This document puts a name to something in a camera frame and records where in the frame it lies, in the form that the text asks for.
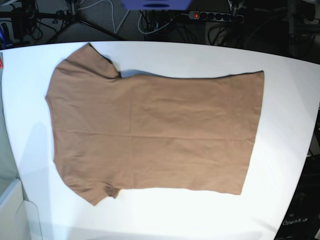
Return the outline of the brown T-shirt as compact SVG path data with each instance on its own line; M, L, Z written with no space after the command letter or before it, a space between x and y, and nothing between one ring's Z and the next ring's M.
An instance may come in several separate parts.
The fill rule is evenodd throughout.
M56 66L46 93L54 164L92 205L132 189L240 195L263 91L263 71L121 77L86 44Z

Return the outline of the black power strip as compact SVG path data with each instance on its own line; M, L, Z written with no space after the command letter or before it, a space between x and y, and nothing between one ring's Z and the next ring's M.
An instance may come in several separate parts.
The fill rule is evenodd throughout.
M231 13L224 12L212 12L212 11L189 11L187 13L181 13L181 15L187 16L192 21L200 22L221 22L231 23L243 23L245 18L243 15L232 15Z

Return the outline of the black tripod stand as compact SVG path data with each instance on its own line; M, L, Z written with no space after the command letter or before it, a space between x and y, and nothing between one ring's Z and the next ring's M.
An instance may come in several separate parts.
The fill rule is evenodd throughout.
M22 0L22 9L21 10L13 10L13 11L1 11L0 18L11 18L17 20L28 20L33 23L36 20L42 19L52 19L54 21L63 21L64 24L59 31L55 33L53 37L51 37L47 44L55 41L63 32L65 32L70 26L75 24L84 25L95 29L99 32L102 32L118 41L125 41L123 37L118 36L116 33L112 33L109 30L104 29L103 27L90 22L82 17L81 14L78 13L77 2L78 0L67 0L67 7L70 12L64 13L62 10L57 11L56 13L45 13L40 12L38 9L36 0Z

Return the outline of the white box at corner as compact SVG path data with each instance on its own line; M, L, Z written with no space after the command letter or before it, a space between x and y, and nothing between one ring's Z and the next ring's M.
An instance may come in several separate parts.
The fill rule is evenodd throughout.
M2 240L41 240L37 206L23 197L22 183L14 179L0 196L0 238Z

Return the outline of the black OpenArm equipment case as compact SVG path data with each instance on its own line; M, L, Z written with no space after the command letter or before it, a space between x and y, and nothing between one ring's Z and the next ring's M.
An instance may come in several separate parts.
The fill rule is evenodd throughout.
M320 158L305 160L276 240L315 240L320 230Z

